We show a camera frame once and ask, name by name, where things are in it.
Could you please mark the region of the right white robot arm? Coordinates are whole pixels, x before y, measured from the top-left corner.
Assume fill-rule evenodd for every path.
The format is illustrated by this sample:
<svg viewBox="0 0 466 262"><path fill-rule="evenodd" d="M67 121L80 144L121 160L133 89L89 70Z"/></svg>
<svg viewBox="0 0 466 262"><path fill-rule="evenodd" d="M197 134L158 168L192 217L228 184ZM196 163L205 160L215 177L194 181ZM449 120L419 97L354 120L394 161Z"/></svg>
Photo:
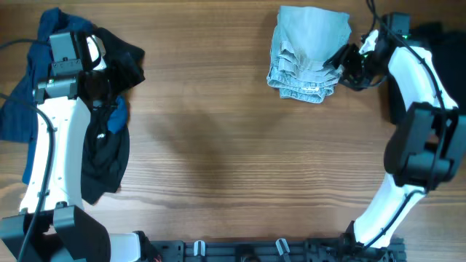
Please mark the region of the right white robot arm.
<svg viewBox="0 0 466 262"><path fill-rule="evenodd" d="M356 251L386 248L410 210L452 180L465 155L465 116L444 89L431 51L401 35L373 31L362 47L346 44L325 64L352 80L382 70L396 83L405 113L384 152L384 180L351 225Z"/></svg>

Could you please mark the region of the light blue denim shorts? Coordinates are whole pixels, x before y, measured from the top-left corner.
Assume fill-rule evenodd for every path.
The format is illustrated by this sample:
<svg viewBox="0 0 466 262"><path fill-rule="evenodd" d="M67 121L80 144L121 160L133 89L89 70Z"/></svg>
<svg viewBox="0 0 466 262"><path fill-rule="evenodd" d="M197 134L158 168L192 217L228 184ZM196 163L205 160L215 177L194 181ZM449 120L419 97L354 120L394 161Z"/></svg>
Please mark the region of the light blue denim shorts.
<svg viewBox="0 0 466 262"><path fill-rule="evenodd" d="M340 65L325 62L347 44L350 15L318 7L281 6L270 48L267 84L282 99L322 103L334 93Z"/></svg>

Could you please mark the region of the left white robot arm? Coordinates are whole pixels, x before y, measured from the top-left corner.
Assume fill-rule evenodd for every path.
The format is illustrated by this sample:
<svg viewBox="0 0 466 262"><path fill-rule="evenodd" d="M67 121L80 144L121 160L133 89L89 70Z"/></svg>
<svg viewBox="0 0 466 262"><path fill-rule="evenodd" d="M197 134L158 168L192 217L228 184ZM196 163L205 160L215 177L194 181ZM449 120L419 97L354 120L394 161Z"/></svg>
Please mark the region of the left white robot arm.
<svg viewBox="0 0 466 262"><path fill-rule="evenodd" d="M41 125L30 183L1 240L18 261L147 261L142 233L109 234L82 206L82 154L94 91L118 95L144 80L140 69L80 71L39 82Z"/></svg>

